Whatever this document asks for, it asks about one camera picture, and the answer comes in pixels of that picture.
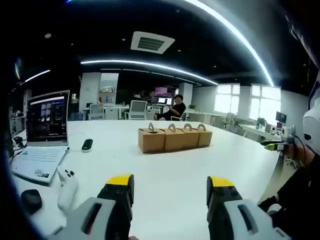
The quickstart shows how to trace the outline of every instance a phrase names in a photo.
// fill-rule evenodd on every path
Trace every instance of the black ceiling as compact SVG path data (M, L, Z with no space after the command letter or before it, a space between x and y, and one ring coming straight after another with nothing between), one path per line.
M37 9L31 12L21 10L23 20L18 26L19 42L15 48L20 79L24 81L51 69L48 75L59 78L69 73L70 77L64 77L64 81L78 81L76 76L72 77L73 73L112 68L157 72L202 86L211 85L192 76L154 67L117 63L80 65L84 60L113 59L166 65L217 83L268 84L252 54L223 24L182 2L176 1L177 6L168 0L72 0L54 5L40 1ZM309 94L316 78L316 67L301 43L289 33L285 17L265 1L228 3L230 1L224 1L217 9L248 39L274 84L285 90ZM175 42L163 54L131 50L135 31L163 35ZM142 77L136 77L136 72L122 71L122 84L130 87L132 79L138 82L142 78L152 81L149 85L183 82L178 78L145 74L148 77L143 77L143 73L139 73Z

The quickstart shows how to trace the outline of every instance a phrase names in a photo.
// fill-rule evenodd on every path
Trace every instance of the kraft paper box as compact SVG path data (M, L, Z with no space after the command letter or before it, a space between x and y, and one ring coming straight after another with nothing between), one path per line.
M176 126L171 123L168 128L161 128L165 132L165 143L164 150L166 152L180 151L185 145L185 133L176 128Z
M208 131L206 126L202 123L199 124L197 130L200 133L198 147L202 148L209 146L212 138L212 131Z
M183 128L178 128L184 132L183 149L194 149L198 147L200 132L192 128L189 123L186 123Z
M143 153L156 153L165 150L166 133L158 128L154 128L149 123L149 128L139 128L138 145Z

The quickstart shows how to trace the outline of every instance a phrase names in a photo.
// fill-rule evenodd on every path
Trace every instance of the box handle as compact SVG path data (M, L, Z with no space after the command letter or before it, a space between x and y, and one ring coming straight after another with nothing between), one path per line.
M190 132L192 131L192 126L191 126L190 123L186 123L183 128L184 128L184 129L189 128L189 131L190 131Z
M176 132L176 126L175 126L173 123L171 123L171 124L168 126L168 129L170 129L170 128L172 128L171 130L172 130L173 132Z
M199 124L198 129L203 128L203 131L207 131L206 130L206 126L202 123Z
M155 127L154 125L152 124L152 122L149 123L149 129L154 132L155 131Z

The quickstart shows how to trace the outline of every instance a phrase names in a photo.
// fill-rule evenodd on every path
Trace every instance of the laptop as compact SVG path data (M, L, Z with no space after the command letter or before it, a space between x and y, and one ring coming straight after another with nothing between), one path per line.
M14 174L49 184L68 147L69 90L30 98L26 113L26 145L12 162Z

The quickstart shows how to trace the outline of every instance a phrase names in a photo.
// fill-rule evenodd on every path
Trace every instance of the laptop screen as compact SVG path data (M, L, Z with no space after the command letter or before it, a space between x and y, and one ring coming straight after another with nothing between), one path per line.
M27 142L67 142L69 91L33 97L26 113Z

